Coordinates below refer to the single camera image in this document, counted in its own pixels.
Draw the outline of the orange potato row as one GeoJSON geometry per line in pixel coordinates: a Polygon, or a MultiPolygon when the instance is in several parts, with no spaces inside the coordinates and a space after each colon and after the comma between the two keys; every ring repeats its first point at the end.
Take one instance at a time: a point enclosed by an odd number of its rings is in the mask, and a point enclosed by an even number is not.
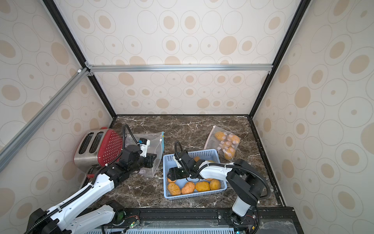
{"type": "Polygon", "coordinates": [[[175,180],[171,180],[169,178],[167,178],[167,181],[168,181],[168,183],[175,183],[176,182],[175,180]]]}

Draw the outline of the clear pink zipper bag spare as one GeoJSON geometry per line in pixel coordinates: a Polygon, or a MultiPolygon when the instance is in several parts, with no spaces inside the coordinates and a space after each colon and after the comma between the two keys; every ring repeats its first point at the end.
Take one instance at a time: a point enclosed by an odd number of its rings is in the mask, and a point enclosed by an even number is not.
{"type": "Polygon", "coordinates": [[[153,156],[153,165],[151,168],[143,167],[140,169],[139,174],[143,177],[153,178],[160,165],[162,155],[164,153],[164,132],[147,133],[147,134],[134,134],[135,139],[140,141],[141,138],[147,140],[147,154],[146,156],[153,156]]]}

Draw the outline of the clear pink zipper bag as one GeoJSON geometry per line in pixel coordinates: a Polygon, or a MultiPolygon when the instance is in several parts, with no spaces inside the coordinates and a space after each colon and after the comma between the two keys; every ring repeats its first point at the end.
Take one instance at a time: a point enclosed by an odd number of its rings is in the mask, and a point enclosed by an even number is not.
{"type": "Polygon", "coordinates": [[[240,142],[241,138],[236,134],[214,125],[204,149],[215,149],[219,156],[228,161],[233,161],[240,142]]]}

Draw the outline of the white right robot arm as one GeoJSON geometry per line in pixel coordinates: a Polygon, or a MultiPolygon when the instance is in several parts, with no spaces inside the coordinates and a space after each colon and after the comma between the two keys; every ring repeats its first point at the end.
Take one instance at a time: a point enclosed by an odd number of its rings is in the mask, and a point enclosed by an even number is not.
{"type": "Polygon", "coordinates": [[[166,173],[170,180],[210,178],[229,183],[237,194],[232,211],[239,217],[244,217],[260,200],[271,196],[270,187],[264,177],[242,159],[226,164],[207,160],[195,161],[187,151],[182,151],[174,154],[173,160],[176,166],[166,173]]]}

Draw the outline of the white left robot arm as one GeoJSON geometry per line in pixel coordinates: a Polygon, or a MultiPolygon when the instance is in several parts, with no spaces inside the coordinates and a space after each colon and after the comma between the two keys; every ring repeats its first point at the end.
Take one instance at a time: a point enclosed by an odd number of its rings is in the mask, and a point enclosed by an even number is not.
{"type": "Polygon", "coordinates": [[[145,144],[129,145],[109,164],[101,167],[93,180],[78,192],[47,209],[34,211],[28,221],[28,234],[83,234],[101,225],[121,223],[124,208],[115,201],[88,213],[84,211],[106,193],[142,168],[152,168],[157,155],[145,144]]]}

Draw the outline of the orange wrinkled potato front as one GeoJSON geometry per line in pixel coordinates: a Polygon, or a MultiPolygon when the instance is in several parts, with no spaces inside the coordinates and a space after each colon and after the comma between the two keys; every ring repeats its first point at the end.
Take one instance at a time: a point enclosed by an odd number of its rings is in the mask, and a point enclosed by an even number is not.
{"type": "Polygon", "coordinates": [[[182,195],[192,194],[195,190],[195,184],[193,182],[187,182],[181,189],[182,195]]]}

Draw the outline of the yellow potato front middle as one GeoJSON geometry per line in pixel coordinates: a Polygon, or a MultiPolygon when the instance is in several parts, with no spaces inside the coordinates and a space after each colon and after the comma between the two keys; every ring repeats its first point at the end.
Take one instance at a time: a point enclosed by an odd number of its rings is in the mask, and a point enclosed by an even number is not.
{"type": "Polygon", "coordinates": [[[195,189],[198,192],[207,192],[210,191],[210,184],[207,181],[201,181],[195,184],[195,189]]]}

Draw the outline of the light blue plastic basket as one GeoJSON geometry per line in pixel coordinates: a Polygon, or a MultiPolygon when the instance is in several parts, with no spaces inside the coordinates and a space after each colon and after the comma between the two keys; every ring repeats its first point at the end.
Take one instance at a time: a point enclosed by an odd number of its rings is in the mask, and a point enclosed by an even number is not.
{"type": "MultiPolygon", "coordinates": [[[[191,158],[199,158],[201,160],[208,160],[215,163],[220,163],[219,155],[215,149],[207,149],[207,150],[201,150],[201,151],[192,151],[188,152],[189,156],[191,158]]],[[[220,180],[221,187],[216,190],[209,190],[209,191],[203,191],[199,192],[196,189],[192,193],[189,194],[175,194],[175,192],[178,192],[176,190],[176,186],[179,188],[180,192],[182,192],[182,189],[185,187],[187,183],[193,183],[194,185],[202,182],[210,183],[210,181],[205,179],[191,179],[191,178],[183,178],[178,179],[174,182],[175,186],[169,186],[169,184],[172,184],[168,181],[167,174],[169,172],[170,168],[177,167],[176,162],[173,159],[174,154],[168,154],[163,156],[163,179],[164,179],[164,197],[168,200],[175,200],[175,199],[185,199],[185,198],[192,198],[192,197],[199,197],[199,196],[205,196],[210,194],[217,194],[221,193],[224,190],[227,189],[227,183],[225,181],[220,180]]]]}

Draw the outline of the red steel toaster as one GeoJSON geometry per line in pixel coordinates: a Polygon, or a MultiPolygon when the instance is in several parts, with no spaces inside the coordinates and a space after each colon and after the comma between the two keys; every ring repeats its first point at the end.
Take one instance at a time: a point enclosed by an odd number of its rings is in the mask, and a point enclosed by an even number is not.
{"type": "Polygon", "coordinates": [[[121,153],[123,139],[109,128],[91,130],[84,135],[74,155],[75,166],[88,172],[94,166],[113,162],[121,153]]]}

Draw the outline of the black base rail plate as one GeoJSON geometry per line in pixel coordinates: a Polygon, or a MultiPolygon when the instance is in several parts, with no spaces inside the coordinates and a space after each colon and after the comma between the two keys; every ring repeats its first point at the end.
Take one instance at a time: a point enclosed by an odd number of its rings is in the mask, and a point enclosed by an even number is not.
{"type": "Polygon", "coordinates": [[[136,221],[132,231],[161,229],[176,233],[186,229],[190,233],[202,229],[212,233],[214,229],[228,228],[237,234],[302,234],[303,230],[296,212],[290,207],[250,208],[246,215],[234,218],[231,210],[234,201],[231,188],[213,195],[187,199],[167,200],[163,197],[163,178],[145,178],[135,175],[119,187],[104,195],[84,213],[93,211],[102,205],[113,204],[122,208],[123,213],[108,228],[125,229],[136,221]]]}

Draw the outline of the silver aluminium rail back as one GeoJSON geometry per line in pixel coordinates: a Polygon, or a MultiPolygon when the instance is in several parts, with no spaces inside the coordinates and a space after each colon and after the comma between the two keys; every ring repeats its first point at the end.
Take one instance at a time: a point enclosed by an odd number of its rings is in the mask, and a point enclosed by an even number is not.
{"type": "Polygon", "coordinates": [[[271,64],[89,65],[91,72],[271,71],[271,64]]]}

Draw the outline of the silver aluminium rail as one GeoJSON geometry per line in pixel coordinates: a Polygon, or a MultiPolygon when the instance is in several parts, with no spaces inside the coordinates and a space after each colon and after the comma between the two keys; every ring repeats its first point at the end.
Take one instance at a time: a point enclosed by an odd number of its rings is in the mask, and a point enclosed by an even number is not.
{"type": "Polygon", "coordinates": [[[271,71],[271,64],[89,65],[91,72],[271,71]]]}
{"type": "Polygon", "coordinates": [[[88,68],[77,72],[56,94],[44,105],[37,114],[9,141],[1,151],[1,171],[11,162],[15,155],[30,140],[35,132],[58,109],[59,105],[67,98],[71,91],[88,76],[88,68]]]}

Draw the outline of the silver aluminium rail left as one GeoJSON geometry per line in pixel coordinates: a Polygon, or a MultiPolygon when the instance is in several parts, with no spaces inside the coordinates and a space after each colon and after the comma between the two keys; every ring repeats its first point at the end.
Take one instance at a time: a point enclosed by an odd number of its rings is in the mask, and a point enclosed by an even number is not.
{"type": "Polygon", "coordinates": [[[30,140],[35,132],[58,109],[59,105],[67,98],[71,91],[88,76],[88,68],[77,72],[56,94],[44,105],[37,114],[9,141],[1,151],[1,171],[11,162],[15,155],[30,140]]]}

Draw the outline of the black corner frame post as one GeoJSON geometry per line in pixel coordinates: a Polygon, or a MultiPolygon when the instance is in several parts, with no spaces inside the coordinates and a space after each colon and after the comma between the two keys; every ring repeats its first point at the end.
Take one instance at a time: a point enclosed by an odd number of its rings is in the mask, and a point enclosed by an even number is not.
{"type": "Polygon", "coordinates": [[[287,51],[287,49],[289,48],[289,45],[293,39],[293,37],[295,36],[295,33],[306,13],[306,11],[308,10],[308,7],[311,3],[311,0],[302,0],[300,1],[300,4],[296,10],[296,13],[295,15],[293,16],[292,20],[291,20],[291,23],[286,31],[286,34],[285,34],[285,37],[283,39],[283,41],[281,42],[280,44],[280,47],[278,49],[278,52],[275,56],[275,59],[272,63],[273,67],[272,67],[272,70],[270,71],[270,73],[266,76],[265,78],[265,81],[264,83],[262,84],[261,86],[261,89],[260,89],[260,92],[258,93],[257,95],[257,98],[254,102],[254,105],[251,109],[251,112],[249,113],[249,119],[252,120],[268,90],[268,87],[270,86],[279,66],[280,66],[280,63],[282,62],[283,60],[283,57],[287,51]]]}
{"type": "Polygon", "coordinates": [[[99,84],[97,78],[95,77],[93,72],[91,72],[90,68],[88,67],[87,60],[86,60],[80,46],[78,45],[75,37],[73,36],[71,30],[69,29],[67,23],[63,19],[62,14],[58,10],[56,3],[54,1],[50,1],[50,0],[43,0],[42,3],[45,5],[48,13],[51,15],[53,21],[57,25],[60,33],[62,34],[62,36],[66,40],[67,44],[69,45],[71,51],[73,52],[74,56],[76,57],[77,61],[81,65],[81,67],[88,69],[88,71],[89,71],[88,79],[91,82],[91,85],[95,89],[96,93],[98,94],[99,98],[101,99],[102,103],[104,104],[104,106],[105,106],[106,110],[108,111],[109,115],[114,120],[117,117],[117,114],[116,114],[114,108],[112,107],[112,105],[110,104],[109,99],[105,95],[105,93],[104,93],[101,85],[99,84]]]}

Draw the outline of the black corner frame post right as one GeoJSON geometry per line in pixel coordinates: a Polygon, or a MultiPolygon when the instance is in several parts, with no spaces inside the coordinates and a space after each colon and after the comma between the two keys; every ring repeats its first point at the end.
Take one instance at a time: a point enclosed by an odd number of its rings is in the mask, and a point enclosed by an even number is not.
{"type": "Polygon", "coordinates": [[[280,47],[278,49],[278,52],[275,56],[275,59],[272,63],[273,67],[272,67],[272,70],[270,71],[270,73],[266,76],[265,78],[265,81],[264,83],[262,84],[261,86],[261,89],[260,89],[260,92],[258,93],[257,95],[257,98],[254,102],[254,105],[251,109],[251,112],[249,113],[249,119],[252,120],[268,90],[268,87],[270,86],[279,66],[280,66],[280,63],[282,62],[283,60],[283,57],[287,51],[287,49],[289,48],[289,45],[293,39],[293,37],[295,36],[295,33],[306,13],[306,11],[308,10],[308,7],[311,3],[311,0],[302,0],[300,1],[300,4],[296,10],[296,13],[295,15],[293,16],[292,20],[291,20],[291,23],[286,31],[286,34],[285,34],[285,37],[283,39],[283,41],[281,42],[280,44],[280,47]]]}

